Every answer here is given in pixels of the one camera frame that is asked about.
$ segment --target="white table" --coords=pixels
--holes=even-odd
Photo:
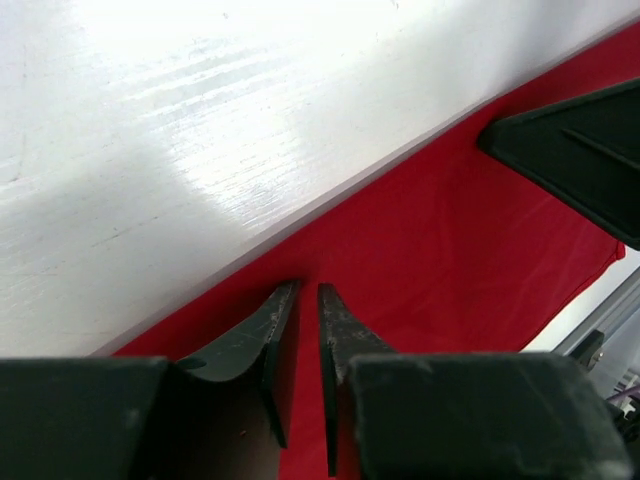
[[[46,356],[144,330],[640,3],[0,0],[0,12],[0,355]]]

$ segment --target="red fabric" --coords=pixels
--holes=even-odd
[[[636,24],[494,101],[119,354],[186,355],[278,282],[303,279],[292,446],[280,476],[326,478],[317,283],[336,284],[400,351],[524,347],[624,249],[474,141],[493,118],[640,75],[639,58]]]

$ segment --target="red cloth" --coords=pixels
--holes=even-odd
[[[291,448],[282,479],[326,478],[315,304],[336,284],[404,352],[519,350],[624,248],[475,147],[493,118],[640,75],[640,25],[499,98],[120,350],[179,358],[301,278]]]

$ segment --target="scratched white surface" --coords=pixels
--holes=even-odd
[[[123,341],[640,4],[0,0],[0,12],[0,355],[21,356]]]

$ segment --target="wire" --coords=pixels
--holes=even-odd
[[[632,393],[637,393],[637,392],[640,392],[640,385],[636,385],[635,387],[627,388],[626,390],[623,390],[621,392],[616,393],[615,395],[612,395],[611,397],[607,398],[607,402],[615,402],[615,401],[618,401],[618,400],[622,400],[623,398],[628,397]]]

